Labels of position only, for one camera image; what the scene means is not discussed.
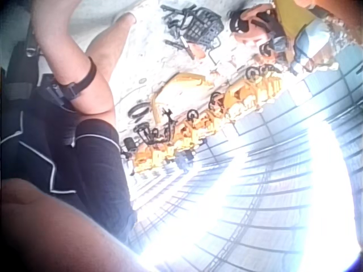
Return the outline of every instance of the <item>bright light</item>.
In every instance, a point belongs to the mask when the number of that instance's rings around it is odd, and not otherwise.
[[[300,272],[344,271],[358,245],[351,184],[343,154],[326,122],[309,130],[313,191],[309,229]]]
[[[230,185],[237,178],[236,169],[241,168],[245,158],[246,154],[240,152],[193,209],[184,216],[168,219],[167,224],[160,226],[159,235],[141,254],[143,263],[154,266],[165,260],[174,260],[216,224],[217,219],[222,217],[222,206]]]
[[[300,81],[295,86],[289,88],[290,96],[294,100],[296,106],[300,106],[312,98],[305,81]]]

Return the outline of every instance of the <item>person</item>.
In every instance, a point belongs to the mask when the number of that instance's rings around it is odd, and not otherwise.
[[[119,243],[127,243],[137,215],[108,85],[136,17],[122,15],[84,53],[67,31],[80,1],[32,3],[33,31],[64,106],[41,91],[2,96],[2,237],[35,271],[116,271],[123,261],[141,267]]]

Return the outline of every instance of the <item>tire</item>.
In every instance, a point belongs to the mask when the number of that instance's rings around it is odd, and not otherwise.
[[[142,108],[145,108],[142,112],[134,114],[136,111]],[[131,119],[139,119],[147,115],[150,112],[150,108],[151,108],[150,102],[143,102],[130,108],[130,110],[127,112],[127,115]]]
[[[246,69],[246,78],[248,80],[251,80],[251,79],[255,79],[256,76],[260,76],[260,70],[258,67],[255,67],[255,66],[251,66],[249,68]]]
[[[193,122],[194,119],[199,118],[199,112],[196,109],[191,109],[187,113],[187,120]]]

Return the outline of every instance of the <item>white floor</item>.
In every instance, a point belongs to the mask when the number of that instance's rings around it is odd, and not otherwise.
[[[208,56],[201,61],[192,61],[185,51],[176,51],[175,48],[163,43],[164,39],[172,40],[172,37],[167,33],[161,19],[165,13],[159,8],[160,5],[180,9],[191,5],[190,2],[154,0],[153,7],[145,11],[144,16],[137,18],[138,23],[130,33],[128,44],[110,81],[115,104],[117,104],[117,129],[120,139],[132,135],[132,129],[135,126],[127,117],[127,111],[139,101],[149,101],[151,94],[159,90],[174,74],[189,72],[204,75],[209,79],[210,72],[217,69],[220,77],[213,79],[216,87],[236,77],[237,68],[246,64],[251,58],[252,51],[231,39],[227,13],[241,6],[243,2],[250,6],[262,1],[250,0],[236,3],[234,0],[197,0],[194,2],[198,7],[204,6],[220,14],[225,24],[225,30],[220,34],[222,46],[212,52],[213,58],[219,61],[217,66],[213,65]],[[79,46],[85,50],[95,36],[111,25],[117,14],[130,10],[138,3],[139,1],[135,0],[84,0],[74,13],[70,32]],[[7,66],[12,47],[17,41],[24,39],[28,20],[29,14],[16,6],[10,16],[2,19],[1,65],[3,67]],[[41,73],[49,72],[44,59],[40,61],[40,71]],[[139,81],[143,78],[146,82],[140,84]],[[173,101],[168,101],[163,107],[170,108],[174,117],[181,117],[185,111],[205,105],[211,91],[198,94],[181,92],[179,96],[170,94],[174,98],[171,99]],[[147,120],[152,123],[152,114],[143,119],[143,121]]]

